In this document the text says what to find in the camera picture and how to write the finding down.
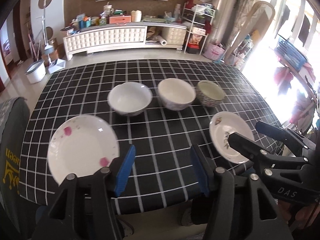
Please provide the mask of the right hand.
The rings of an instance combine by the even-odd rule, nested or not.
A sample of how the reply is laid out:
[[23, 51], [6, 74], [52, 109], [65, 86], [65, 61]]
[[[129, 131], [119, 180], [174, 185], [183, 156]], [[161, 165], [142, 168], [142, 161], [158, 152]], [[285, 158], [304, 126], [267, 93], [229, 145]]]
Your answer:
[[[280, 209], [280, 213], [282, 214], [285, 222], [289, 222], [292, 218], [291, 215], [291, 204], [278, 200], [278, 207]], [[309, 206], [305, 206], [297, 211], [295, 215], [295, 221], [298, 222], [297, 228], [303, 229], [305, 227], [310, 226], [316, 219], [319, 214], [319, 204], [313, 203]]]

